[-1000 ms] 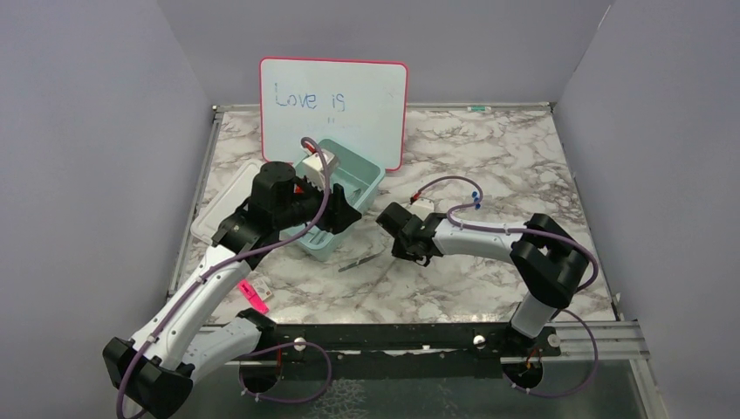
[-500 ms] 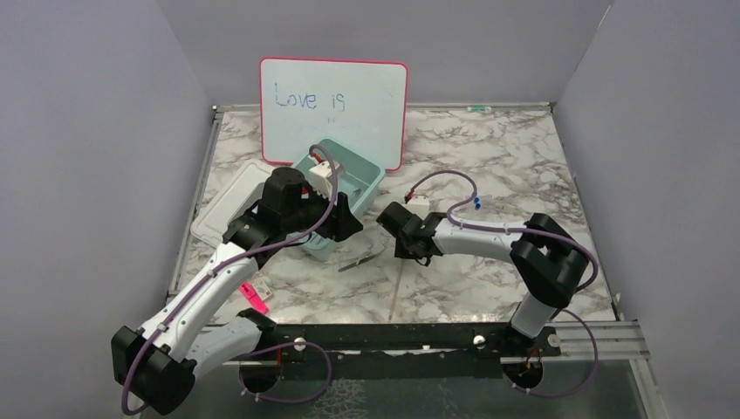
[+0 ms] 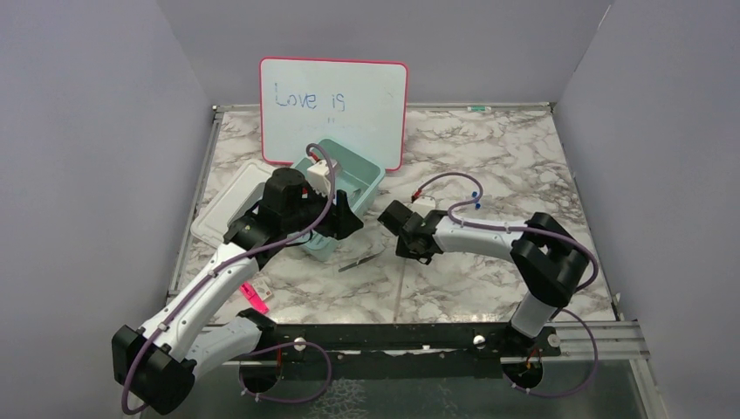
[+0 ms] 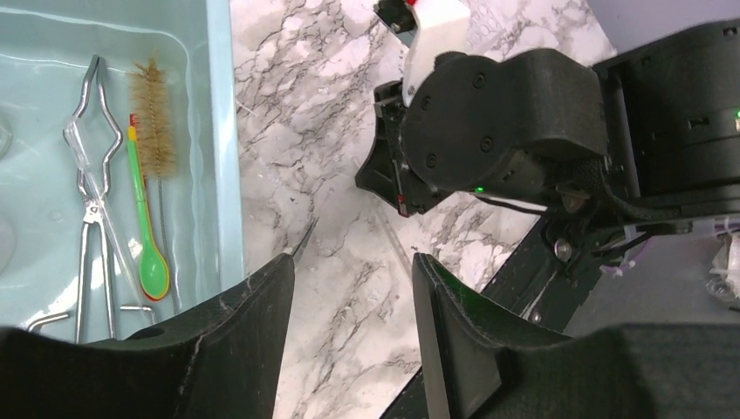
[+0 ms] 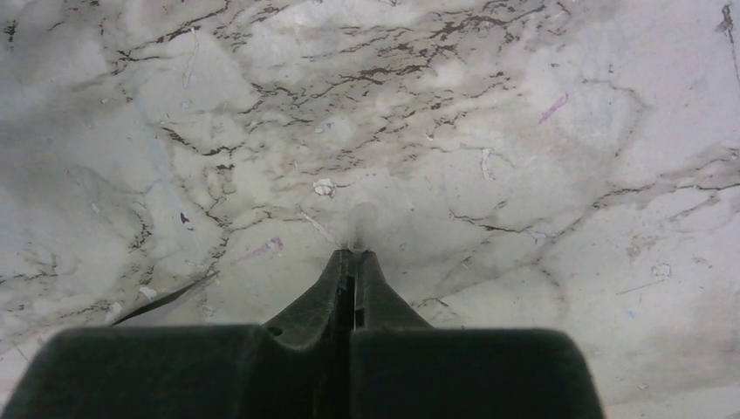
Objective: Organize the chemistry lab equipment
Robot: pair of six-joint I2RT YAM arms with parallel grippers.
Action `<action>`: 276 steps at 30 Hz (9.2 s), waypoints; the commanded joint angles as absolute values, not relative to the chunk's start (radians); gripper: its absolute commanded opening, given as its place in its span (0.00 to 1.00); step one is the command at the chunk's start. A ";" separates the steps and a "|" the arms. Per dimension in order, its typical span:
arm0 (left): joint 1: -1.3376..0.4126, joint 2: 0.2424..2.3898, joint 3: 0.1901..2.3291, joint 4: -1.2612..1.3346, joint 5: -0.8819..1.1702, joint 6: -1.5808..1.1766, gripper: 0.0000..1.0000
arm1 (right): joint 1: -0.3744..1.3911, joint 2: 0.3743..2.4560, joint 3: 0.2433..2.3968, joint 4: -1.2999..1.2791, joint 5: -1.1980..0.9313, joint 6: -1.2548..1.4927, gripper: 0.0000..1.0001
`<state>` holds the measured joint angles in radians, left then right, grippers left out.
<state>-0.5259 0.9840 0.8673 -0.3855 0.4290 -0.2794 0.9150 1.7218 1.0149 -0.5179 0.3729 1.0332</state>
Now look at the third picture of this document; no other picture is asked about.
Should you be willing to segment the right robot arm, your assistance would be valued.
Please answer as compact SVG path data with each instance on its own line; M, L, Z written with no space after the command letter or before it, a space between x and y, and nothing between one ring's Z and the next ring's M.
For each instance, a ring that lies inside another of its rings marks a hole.
M421 216L394 201L379 222L396 236L401 258L429 264L436 254L470 253L513 263L527 287L503 334L505 347L516 355L538 344L548 320L586 286L586 268L598 266L584 245L543 212L523 222L493 223L437 209Z

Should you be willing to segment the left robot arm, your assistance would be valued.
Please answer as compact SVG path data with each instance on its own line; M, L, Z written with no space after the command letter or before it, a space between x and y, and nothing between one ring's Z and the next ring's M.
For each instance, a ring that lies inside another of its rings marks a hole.
M141 326L124 325L113 335L113 376L123 387L124 414L151 408L166 415L198 379L224 362L271 353L274 325L255 309L209 333L203 328L229 296L294 240L312 231L341 240L362 228L336 177L329 161L306 173L274 170L256 208L230 223L210 263L186 289Z

